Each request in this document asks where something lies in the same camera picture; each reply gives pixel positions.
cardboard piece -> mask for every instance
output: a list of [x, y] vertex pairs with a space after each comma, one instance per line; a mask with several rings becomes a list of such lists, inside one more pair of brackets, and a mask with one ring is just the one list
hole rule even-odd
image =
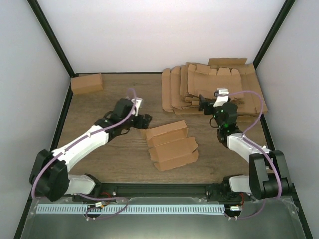
[[71, 90], [75, 95], [103, 90], [102, 74], [73, 77]]
[[191, 106], [190, 103], [183, 101], [180, 97], [181, 86], [181, 67], [176, 66], [170, 73], [171, 78], [171, 104], [173, 107], [183, 109], [183, 107]]
[[199, 101], [193, 101], [193, 102], [191, 103], [191, 105], [192, 105], [192, 106], [199, 106]]
[[173, 112], [173, 107], [171, 105], [170, 68], [163, 71], [161, 75], [161, 84], [163, 109], [168, 112]]
[[148, 147], [155, 147], [161, 144], [186, 138], [187, 135], [188, 127], [184, 120], [156, 128], [147, 129], [145, 133], [146, 143]]
[[150, 147], [151, 161], [159, 171], [184, 166], [196, 162], [199, 153], [194, 137], [187, 138], [188, 127], [185, 121], [163, 125], [141, 131]]
[[[196, 96], [203, 95], [205, 98], [215, 98], [217, 88], [226, 87], [230, 93], [242, 91], [240, 74], [237, 69], [219, 68], [198, 64], [196, 68], [188, 68], [188, 90]], [[231, 99], [243, 98], [244, 94], [231, 96]]]
[[[246, 59], [242, 58], [212, 58], [209, 59], [208, 64], [210, 67], [229, 67], [232, 69], [237, 69], [241, 76], [242, 88], [243, 90], [256, 91], [263, 98], [263, 113], [268, 111], [267, 105], [265, 103], [259, 81], [255, 72], [253, 64], [245, 65]], [[238, 104], [238, 113], [251, 114], [257, 116], [261, 109], [260, 99], [258, 96], [251, 93], [244, 93], [244, 98], [241, 99], [242, 104]], [[244, 119], [251, 119], [251, 117], [240, 116], [239, 120], [246, 121]]]
[[198, 160], [195, 137], [180, 139], [149, 149], [151, 161], [159, 171], [181, 167]]
[[190, 94], [197, 96], [197, 90], [195, 88], [195, 81], [194, 81], [195, 71], [196, 71], [196, 66], [193, 64], [189, 64], [187, 69], [187, 74], [188, 74], [187, 90]]
[[181, 79], [180, 79], [180, 97], [182, 100], [185, 99], [185, 97], [189, 97], [190, 94], [188, 93], [188, 66], [182, 66], [181, 67]]
[[204, 111], [199, 111], [198, 107], [191, 107], [188, 109], [174, 109], [175, 114], [177, 115], [185, 115], [185, 114], [198, 114], [198, 115], [203, 115]]
[[185, 97], [186, 102], [199, 101], [199, 97]]

small cardboard box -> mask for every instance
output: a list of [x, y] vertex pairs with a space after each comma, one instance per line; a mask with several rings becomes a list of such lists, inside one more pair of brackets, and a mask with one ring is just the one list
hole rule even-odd
[[195, 137], [190, 137], [150, 148], [149, 153], [155, 168], [166, 171], [196, 162], [197, 147]]
[[187, 138], [185, 121], [141, 131], [146, 139], [151, 161], [159, 171], [184, 166], [198, 160], [198, 144], [194, 137]]
[[76, 95], [103, 90], [102, 74], [73, 77], [71, 90]]

cardboard box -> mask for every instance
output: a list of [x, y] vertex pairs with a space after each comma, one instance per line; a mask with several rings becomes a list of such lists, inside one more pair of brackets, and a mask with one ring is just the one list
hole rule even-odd
[[[203, 95], [214, 99], [217, 88], [225, 87], [230, 93], [242, 91], [240, 74], [237, 69], [219, 67], [211, 68], [209, 65], [190, 64], [188, 67], [188, 92], [192, 95]], [[244, 94], [231, 96], [232, 99], [243, 98]]]
[[71, 90], [76, 95], [103, 90], [102, 74], [73, 77]]
[[170, 68], [163, 71], [161, 75], [161, 85], [163, 109], [168, 112], [173, 112], [173, 106], [171, 105]]
[[151, 148], [149, 153], [154, 167], [166, 171], [196, 162], [199, 156], [197, 147], [195, 137], [191, 137]]
[[198, 144], [194, 137], [187, 138], [185, 121], [141, 131], [147, 142], [155, 168], [159, 171], [184, 166], [198, 160]]
[[[268, 111], [263, 93], [261, 91], [259, 81], [253, 64], [245, 65], [247, 59], [244, 58], [211, 58], [208, 65], [211, 68], [229, 67], [237, 69], [241, 76], [243, 90], [251, 90], [257, 92], [263, 98], [263, 113]], [[243, 103], [238, 104], [238, 113], [257, 116], [261, 109], [261, 103], [258, 96], [251, 93], [244, 93]]]

red wire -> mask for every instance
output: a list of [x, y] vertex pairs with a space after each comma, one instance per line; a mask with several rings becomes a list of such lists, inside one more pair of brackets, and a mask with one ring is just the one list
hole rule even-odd
[[111, 195], [106, 193], [106, 192], [102, 192], [100, 195], [106, 195], [106, 196], [108, 196], [108, 198], [111, 197]]
[[244, 202], [245, 202], [245, 198], [244, 198], [244, 194], [243, 193], [240, 193], [239, 194], [243, 200], [243, 202], [241, 203], [241, 206], [242, 206], [242, 209], [244, 209]]

stack of flattened cardboard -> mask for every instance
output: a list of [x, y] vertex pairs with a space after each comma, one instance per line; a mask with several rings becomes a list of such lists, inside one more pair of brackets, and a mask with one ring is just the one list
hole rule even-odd
[[[167, 68], [162, 74], [163, 109], [176, 114], [202, 114], [198, 111], [199, 95], [214, 99], [217, 88], [225, 87], [230, 93], [255, 91], [263, 97], [253, 64], [244, 58], [212, 58], [208, 65], [187, 63]], [[256, 116], [261, 110], [258, 96], [251, 93], [232, 95], [240, 115]], [[265, 101], [263, 112], [267, 112]]]
[[151, 161], [159, 171], [184, 166], [198, 160], [198, 144], [195, 137], [187, 138], [185, 121], [141, 131], [147, 142]]

